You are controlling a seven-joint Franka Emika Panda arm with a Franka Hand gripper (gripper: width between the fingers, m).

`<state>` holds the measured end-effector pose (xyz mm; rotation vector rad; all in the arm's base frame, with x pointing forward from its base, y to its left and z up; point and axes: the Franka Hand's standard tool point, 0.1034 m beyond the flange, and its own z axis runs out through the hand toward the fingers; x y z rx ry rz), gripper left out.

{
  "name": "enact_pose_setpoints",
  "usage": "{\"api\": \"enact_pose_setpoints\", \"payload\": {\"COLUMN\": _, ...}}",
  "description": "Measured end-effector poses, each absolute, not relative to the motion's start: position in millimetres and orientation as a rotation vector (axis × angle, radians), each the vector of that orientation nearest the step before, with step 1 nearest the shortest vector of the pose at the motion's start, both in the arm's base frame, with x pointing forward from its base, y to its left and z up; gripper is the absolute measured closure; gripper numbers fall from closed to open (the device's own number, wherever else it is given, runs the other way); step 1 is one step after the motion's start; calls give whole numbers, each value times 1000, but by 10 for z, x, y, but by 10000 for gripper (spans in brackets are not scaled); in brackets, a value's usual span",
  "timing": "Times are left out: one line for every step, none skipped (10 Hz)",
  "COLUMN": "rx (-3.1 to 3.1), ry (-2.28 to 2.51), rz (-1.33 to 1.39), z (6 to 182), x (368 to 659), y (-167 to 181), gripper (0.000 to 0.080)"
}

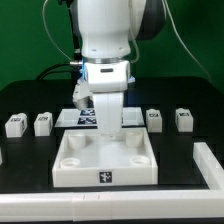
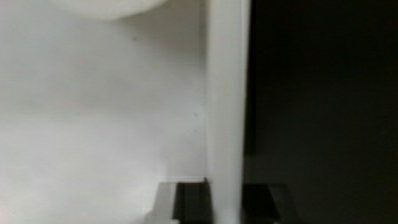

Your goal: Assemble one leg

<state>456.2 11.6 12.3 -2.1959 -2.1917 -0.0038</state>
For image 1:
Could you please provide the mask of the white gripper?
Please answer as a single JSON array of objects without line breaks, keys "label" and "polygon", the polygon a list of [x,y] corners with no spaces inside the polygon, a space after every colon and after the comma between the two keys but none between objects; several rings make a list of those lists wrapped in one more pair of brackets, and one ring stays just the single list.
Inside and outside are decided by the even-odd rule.
[{"label": "white gripper", "polygon": [[93,98],[98,131],[104,135],[120,132],[124,92],[128,89],[130,63],[121,61],[112,64],[86,62],[86,81],[78,81],[72,101],[78,110],[88,107],[88,99]]}]

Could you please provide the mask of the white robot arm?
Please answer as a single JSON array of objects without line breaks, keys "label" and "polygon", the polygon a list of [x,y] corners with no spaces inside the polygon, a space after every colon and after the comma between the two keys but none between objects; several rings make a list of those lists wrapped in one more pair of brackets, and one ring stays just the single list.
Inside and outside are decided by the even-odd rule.
[{"label": "white robot arm", "polygon": [[73,20],[82,38],[83,75],[73,102],[83,110],[92,101],[98,131],[115,135],[122,126],[130,64],[126,56],[138,40],[150,40],[165,24],[163,0],[77,0]]}]

